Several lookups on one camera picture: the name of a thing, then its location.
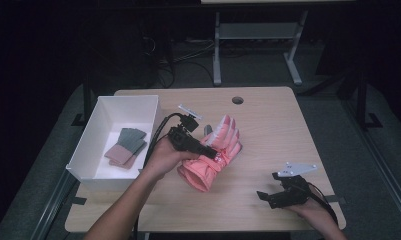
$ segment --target human arm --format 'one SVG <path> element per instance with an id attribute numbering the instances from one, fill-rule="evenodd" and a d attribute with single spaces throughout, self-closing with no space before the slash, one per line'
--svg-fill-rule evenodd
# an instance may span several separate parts
<path id="1" fill-rule="evenodd" d="M 157 142 L 140 175 L 122 196 L 94 223 L 84 239 L 128 239 L 134 223 L 157 181 L 180 161 L 196 159 L 197 154 L 176 151 L 167 137 Z"/>
<path id="2" fill-rule="evenodd" d="M 318 191 L 310 187 L 313 194 L 320 196 Z M 286 207 L 285 209 L 297 213 L 310 226 L 316 229 L 326 240 L 347 240 L 331 215 L 317 201 L 309 198 L 306 203 Z"/>

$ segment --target white mounting plate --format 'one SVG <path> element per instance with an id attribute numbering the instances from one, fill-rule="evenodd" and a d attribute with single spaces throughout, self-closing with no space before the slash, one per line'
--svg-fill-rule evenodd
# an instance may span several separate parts
<path id="1" fill-rule="evenodd" d="M 193 110 L 186 108 L 184 105 L 179 104 L 178 106 L 180 109 L 182 109 L 183 111 L 187 112 L 188 114 L 193 115 L 194 117 L 196 117 L 198 120 L 201 120 L 203 117 L 201 115 L 198 115 L 196 112 L 194 112 Z"/>
<path id="2" fill-rule="evenodd" d="M 311 172 L 318 169 L 316 165 L 304 163 L 290 163 L 285 164 L 285 168 L 278 172 L 279 177 L 293 177 L 303 173 Z"/>

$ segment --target table hole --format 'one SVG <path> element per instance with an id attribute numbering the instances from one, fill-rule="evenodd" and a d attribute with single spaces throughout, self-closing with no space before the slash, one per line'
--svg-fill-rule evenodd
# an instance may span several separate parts
<path id="1" fill-rule="evenodd" d="M 242 97 L 233 97 L 232 102 L 234 104 L 240 105 L 240 104 L 243 104 L 244 99 Z"/>

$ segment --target pink glove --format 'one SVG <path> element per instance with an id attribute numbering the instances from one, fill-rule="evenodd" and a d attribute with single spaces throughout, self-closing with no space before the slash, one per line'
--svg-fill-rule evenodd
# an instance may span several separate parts
<path id="1" fill-rule="evenodd" d="M 235 120 L 225 115 L 216 130 L 200 141 L 218 152 L 215 159 L 201 155 L 195 160 L 185 160 L 177 168 L 179 175 L 197 190 L 209 191 L 216 175 L 240 152 L 239 138 Z"/>

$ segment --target wooden table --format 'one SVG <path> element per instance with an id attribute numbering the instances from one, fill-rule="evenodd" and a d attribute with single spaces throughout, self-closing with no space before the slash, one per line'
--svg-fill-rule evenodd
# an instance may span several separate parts
<path id="1" fill-rule="evenodd" d="M 334 195 L 296 98 L 287 87 L 121 90 L 115 95 L 159 95 L 165 115 L 180 112 L 184 104 L 203 116 L 193 132 L 215 126 L 224 114 L 236 119 L 243 150 L 215 179 L 211 191 L 201 193 L 188 186 L 176 169 L 158 182 L 140 214 L 141 232 L 295 231 L 311 229 L 296 214 L 271 209 L 256 191 L 283 191 L 272 172 L 286 162 L 315 164 L 318 170 L 302 175 L 325 195 Z M 240 97 L 242 104 L 234 104 Z M 178 123 L 174 119 L 164 132 Z M 89 192 L 81 186 L 76 194 L 84 205 L 74 204 L 65 227 L 85 232 L 121 195 L 120 192 Z M 337 202 L 331 203 L 341 228 L 346 221 Z"/>

